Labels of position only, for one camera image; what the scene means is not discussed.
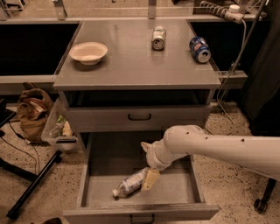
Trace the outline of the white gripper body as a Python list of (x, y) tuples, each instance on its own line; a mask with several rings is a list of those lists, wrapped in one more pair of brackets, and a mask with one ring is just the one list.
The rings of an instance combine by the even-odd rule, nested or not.
[(173, 153), (165, 145), (164, 140), (150, 143), (146, 152), (146, 161), (151, 169), (163, 171), (178, 159), (184, 158), (186, 153)]

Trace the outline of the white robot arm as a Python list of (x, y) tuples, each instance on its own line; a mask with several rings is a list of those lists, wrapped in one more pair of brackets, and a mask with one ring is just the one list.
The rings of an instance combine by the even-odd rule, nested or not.
[(161, 140), (141, 142), (151, 169), (163, 171), (187, 155), (203, 155), (280, 180), (279, 136), (209, 135), (197, 125), (167, 129)]

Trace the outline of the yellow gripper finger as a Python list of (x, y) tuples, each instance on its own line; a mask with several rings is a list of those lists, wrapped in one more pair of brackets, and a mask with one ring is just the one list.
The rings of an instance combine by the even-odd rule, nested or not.
[(141, 142), (141, 146), (145, 152), (147, 152), (149, 150), (149, 148), (151, 147), (151, 145), (146, 142)]
[(158, 170), (148, 169), (144, 175), (141, 190), (149, 191), (157, 182), (159, 176), (160, 172)]

